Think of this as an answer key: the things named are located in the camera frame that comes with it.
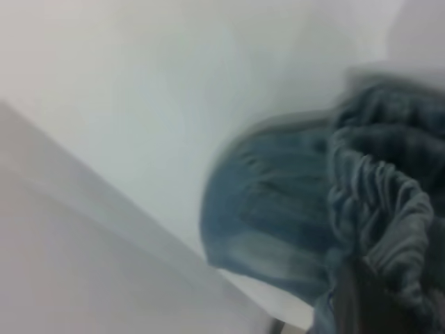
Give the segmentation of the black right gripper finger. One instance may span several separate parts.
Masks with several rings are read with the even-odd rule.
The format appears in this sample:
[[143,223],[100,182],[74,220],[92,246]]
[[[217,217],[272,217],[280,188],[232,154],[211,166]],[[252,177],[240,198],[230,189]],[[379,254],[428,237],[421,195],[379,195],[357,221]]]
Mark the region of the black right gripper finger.
[[382,283],[358,259],[339,272],[333,309],[337,333],[385,333],[385,293]]

